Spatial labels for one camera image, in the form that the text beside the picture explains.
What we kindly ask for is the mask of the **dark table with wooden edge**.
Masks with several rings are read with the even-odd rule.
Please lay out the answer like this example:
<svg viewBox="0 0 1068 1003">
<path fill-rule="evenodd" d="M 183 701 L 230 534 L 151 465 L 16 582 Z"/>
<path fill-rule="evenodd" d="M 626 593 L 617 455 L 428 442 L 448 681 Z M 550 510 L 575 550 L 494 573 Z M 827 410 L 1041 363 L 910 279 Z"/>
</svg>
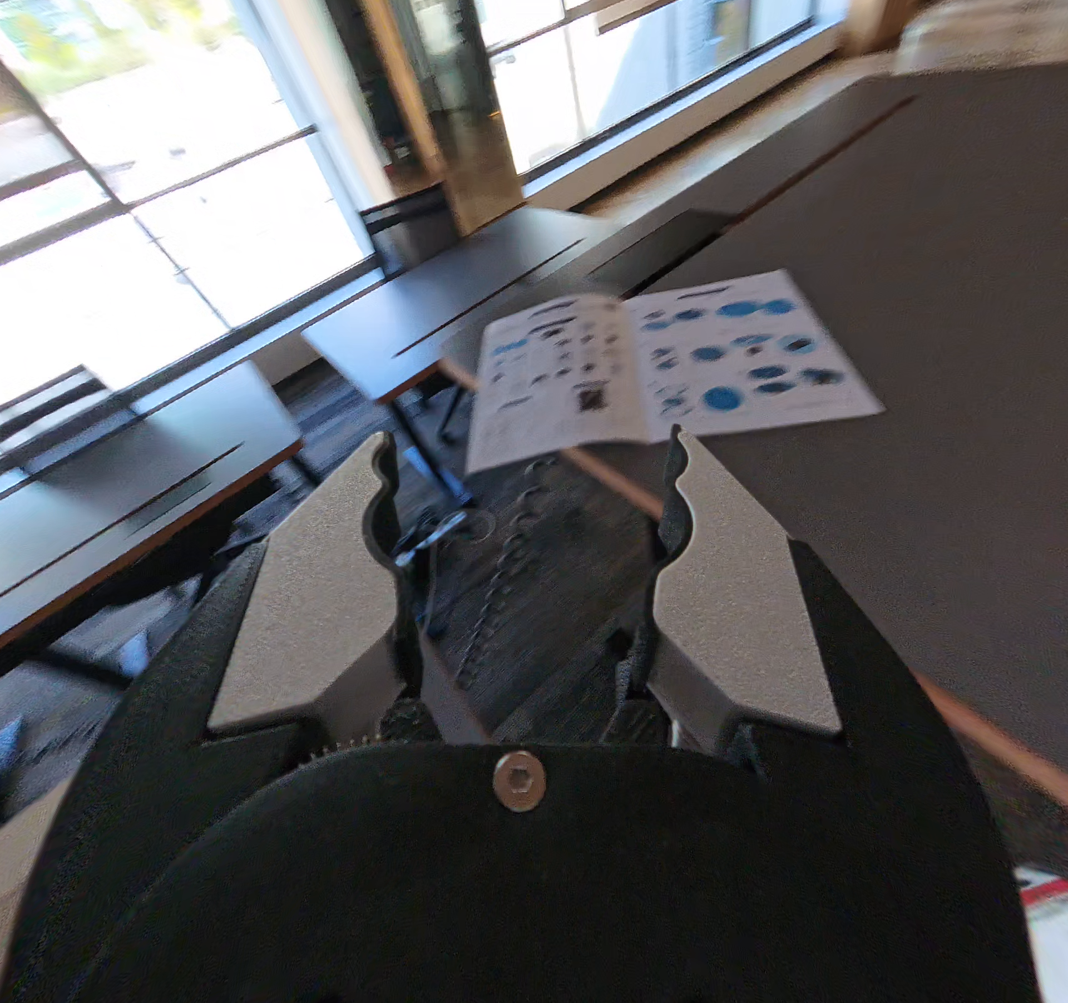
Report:
<svg viewBox="0 0 1068 1003">
<path fill-rule="evenodd" d="M 252 363 L 2 496 L 2 649 L 298 453 Z"/>
<path fill-rule="evenodd" d="M 617 221 L 570 210 L 514 208 L 300 334 L 367 399 L 385 403 L 432 376 L 451 336 L 493 307 L 514 311 L 521 291 L 619 230 Z"/>
</svg>

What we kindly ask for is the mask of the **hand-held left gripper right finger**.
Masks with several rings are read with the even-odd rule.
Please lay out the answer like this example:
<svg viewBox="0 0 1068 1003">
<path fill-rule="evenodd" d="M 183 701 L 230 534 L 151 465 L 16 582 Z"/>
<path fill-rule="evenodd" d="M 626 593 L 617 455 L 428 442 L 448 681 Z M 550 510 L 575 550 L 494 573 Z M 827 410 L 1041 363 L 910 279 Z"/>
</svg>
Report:
<svg viewBox="0 0 1068 1003">
<path fill-rule="evenodd" d="M 840 737 L 791 537 L 678 424 L 663 485 L 663 557 L 624 663 L 628 697 L 649 694 L 683 748 L 714 757 L 748 724 Z"/>
</svg>

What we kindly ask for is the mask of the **large window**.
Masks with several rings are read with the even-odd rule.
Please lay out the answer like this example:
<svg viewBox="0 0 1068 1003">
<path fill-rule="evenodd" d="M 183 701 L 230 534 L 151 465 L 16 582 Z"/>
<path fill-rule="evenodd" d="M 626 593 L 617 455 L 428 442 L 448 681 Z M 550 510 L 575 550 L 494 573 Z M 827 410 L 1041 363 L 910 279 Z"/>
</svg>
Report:
<svg viewBox="0 0 1068 1003">
<path fill-rule="evenodd" d="M 279 0 L 2 0 L 2 401 L 129 388 L 369 268 Z"/>
<path fill-rule="evenodd" d="M 800 34 L 822 0 L 674 0 L 611 31 L 586 2 L 475 0 L 521 178 Z"/>
</svg>

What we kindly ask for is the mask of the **red and white box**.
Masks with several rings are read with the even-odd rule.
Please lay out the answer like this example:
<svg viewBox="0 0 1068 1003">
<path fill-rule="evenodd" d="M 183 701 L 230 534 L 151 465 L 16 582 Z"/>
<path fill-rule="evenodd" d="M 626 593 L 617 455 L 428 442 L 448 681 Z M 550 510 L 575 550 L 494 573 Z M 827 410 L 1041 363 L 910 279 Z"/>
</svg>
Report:
<svg viewBox="0 0 1068 1003">
<path fill-rule="evenodd" d="M 1066 877 L 1016 866 L 1043 1001 L 1066 1001 Z"/>
</svg>

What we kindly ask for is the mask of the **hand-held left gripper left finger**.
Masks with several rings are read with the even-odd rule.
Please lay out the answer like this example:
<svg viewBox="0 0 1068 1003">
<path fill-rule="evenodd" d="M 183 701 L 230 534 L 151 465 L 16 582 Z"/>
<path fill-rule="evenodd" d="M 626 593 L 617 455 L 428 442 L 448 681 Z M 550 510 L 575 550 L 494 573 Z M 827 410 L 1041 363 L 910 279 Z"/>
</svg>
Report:
<svg viewBox="0 0 1068 1003">
<path fill-rule="evenodd" d="M 390 555 L 397 487 L 394 435 L 378 431 L 270 532 L 212 735 L 302 724 L 325 744 L 367 744 L 414 724 L 415 739 L 489 744 Z"/>
</svg>

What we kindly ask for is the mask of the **printed instruction sheet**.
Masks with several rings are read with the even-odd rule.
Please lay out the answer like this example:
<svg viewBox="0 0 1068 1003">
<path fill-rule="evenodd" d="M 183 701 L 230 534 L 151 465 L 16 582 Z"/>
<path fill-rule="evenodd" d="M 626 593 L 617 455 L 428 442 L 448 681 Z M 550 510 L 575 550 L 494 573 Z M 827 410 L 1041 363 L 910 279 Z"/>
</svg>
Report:
<svg viewBox="0 0 1068 1003">
<path fill-rule="evenodd" d="M 466 471 L 653 446 L 676 424 L 705 437 L 881 412 L 784 270 L 629 300 L 572 291 L 484 329 Z"/>
</svg>

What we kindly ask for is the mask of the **black chair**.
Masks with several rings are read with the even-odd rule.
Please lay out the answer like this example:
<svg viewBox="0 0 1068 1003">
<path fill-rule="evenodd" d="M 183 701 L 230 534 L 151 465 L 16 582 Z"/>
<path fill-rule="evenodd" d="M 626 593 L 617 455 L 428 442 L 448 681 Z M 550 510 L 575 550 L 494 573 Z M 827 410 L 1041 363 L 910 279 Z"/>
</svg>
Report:
<svg viewBox="0 0 1068 1003">
<path fill-rule="evenodd" d="M 32 476 L 142 419 L 128 394 L 77 365 L 2 403 L 2 473 Z"/>
<path fill-rule="evenodd" d="M 442 183 L 363 208 L 360 219 L 387 280 L 408 273 L 462 241 Z"/>
</svg>

